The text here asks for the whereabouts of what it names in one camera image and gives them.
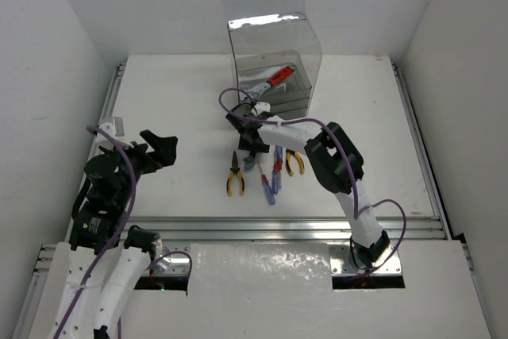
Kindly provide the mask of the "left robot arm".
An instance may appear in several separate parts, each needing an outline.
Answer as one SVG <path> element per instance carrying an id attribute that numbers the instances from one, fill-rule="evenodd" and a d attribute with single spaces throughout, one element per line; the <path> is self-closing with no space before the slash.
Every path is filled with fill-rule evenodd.
<path id="1" fill-rule="evenodd" d="M 137 184 L 175 163 L 177 137 L 140 132 L 144 143 L 122 141 L 111 125 L 88 131 L 109 143 L 88 160 L 72 211 L 66 279 L 48 338 L 118 338 L 121 314 L 142 274 L 161 253 L 157 232 L 126 224 Z"/>

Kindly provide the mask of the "black handle adjustable wrench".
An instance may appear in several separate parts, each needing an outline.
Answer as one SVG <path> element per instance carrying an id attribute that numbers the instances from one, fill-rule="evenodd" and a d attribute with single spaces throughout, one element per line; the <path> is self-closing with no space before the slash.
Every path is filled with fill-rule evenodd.
<path id="1" fill-rule="evenodd" d="M 256 152 L 250 152 L 243 159 L 243 169 L 245 173 L 251 172 L 256 166 Z"/>

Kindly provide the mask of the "red handle adjustable wrench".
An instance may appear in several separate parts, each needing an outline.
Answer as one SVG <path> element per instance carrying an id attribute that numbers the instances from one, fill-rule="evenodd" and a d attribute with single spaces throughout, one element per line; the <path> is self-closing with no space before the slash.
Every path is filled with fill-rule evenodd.
<path id="1" fill-rule="evenodd" d="M 270 66 L 241 71 L 238 87 L 241 89 L 239 99 L 260 99 L 264 93 L 284 84 L 294 74 L 290 66 Z"/>

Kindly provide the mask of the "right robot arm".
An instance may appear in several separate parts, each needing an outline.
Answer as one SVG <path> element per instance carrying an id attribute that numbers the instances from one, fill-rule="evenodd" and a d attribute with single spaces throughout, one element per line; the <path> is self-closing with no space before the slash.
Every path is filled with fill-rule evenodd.
<path id="1" fill-rule="evenodd" d="M 284 120 L 269 112 L 256 117 L 242 105 L 229 110 L 226 118 L 250 145 L 281 146 L 306 156 L 318 183 L 344 211 L 351 228 L 355 266 L 367 274 L 374 272 L 390 239 L 364 186 L 364 158 L 341 126 L 309 117 Z"/>

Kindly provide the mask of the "clear acrylic box cover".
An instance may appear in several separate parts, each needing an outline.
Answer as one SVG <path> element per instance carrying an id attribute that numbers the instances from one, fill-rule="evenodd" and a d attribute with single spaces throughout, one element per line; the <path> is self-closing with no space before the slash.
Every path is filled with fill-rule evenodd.
<path id="1" fill-rule="evenodd" d="M 319 54 L 305 0 L 222 0 L 232 59 L 293 49 Z"/>

